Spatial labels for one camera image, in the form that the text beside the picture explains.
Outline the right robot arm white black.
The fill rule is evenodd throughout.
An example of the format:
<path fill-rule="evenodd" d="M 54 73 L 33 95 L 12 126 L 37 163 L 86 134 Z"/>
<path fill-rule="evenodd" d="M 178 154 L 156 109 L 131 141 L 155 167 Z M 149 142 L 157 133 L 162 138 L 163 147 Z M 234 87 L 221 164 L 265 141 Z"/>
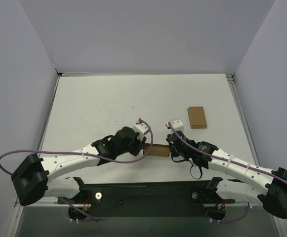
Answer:
<path fill-rule="evenodd" d="M 172 160 L 181 157 L 192 167 L 214 170 L 234 178 L 213 182 L 213 192 L 221 199 L 262 205 L 264 210 L 281 219 L 287 218 L 287 170 L 272 170 L 245 162 L 208 142 L 186 138 L 181 132 L 167 135 Z"/>

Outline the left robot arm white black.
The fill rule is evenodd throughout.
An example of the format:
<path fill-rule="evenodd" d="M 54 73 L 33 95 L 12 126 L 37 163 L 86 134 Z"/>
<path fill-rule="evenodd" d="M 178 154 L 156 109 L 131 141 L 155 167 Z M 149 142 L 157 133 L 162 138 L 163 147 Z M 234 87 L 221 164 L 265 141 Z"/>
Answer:
<path fill-rule="evenodd" d="M 132 128 L 125 126 L 115 135 L 106 136 L 72 153 L 40 158 L 32 152 L 11 176 L 20 204 L 31 205 L 43 197 L 64 197 L 75 203 L 83 202 L 86 190 L 79 181 L 67 177 L 54 183 L 54 179 L 82 168 L 118 162 L 117 157 L 126 153 L 137 156 L 148 133 L 148 126 L 141 123 Z"/>

